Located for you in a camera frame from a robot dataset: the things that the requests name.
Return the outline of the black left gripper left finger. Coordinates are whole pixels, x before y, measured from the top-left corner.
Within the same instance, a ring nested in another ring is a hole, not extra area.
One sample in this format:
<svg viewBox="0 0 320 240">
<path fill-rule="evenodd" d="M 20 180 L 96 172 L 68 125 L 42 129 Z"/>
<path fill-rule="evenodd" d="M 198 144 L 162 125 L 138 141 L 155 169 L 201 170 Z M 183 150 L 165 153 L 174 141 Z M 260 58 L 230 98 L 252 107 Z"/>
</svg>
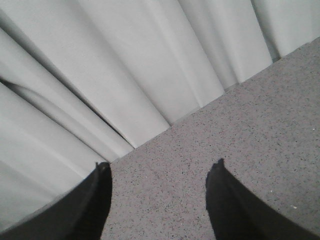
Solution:
<svg viewBox="0 0 320 240">
<path fill-rule="evenodd" d="M 99 240 L 111 208 L 109 163 L 95 169 L 68 194 L 3 231 L 2 240 Z"/>
</svg>

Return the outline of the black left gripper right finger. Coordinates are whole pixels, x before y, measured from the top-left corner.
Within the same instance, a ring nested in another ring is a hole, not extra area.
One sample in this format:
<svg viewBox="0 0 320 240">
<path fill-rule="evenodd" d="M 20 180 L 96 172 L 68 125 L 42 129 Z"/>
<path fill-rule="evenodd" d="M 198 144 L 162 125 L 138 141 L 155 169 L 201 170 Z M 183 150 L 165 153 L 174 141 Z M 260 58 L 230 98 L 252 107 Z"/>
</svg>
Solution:
<svg viewBox="0 0 320 240">
<path fill-rule="evenodd" d="M 208 172 L 205 188 L 206 210 L 217 240 L 318 238 L 260 200 L 226 169 L 222 158 Z"/>
</svg>

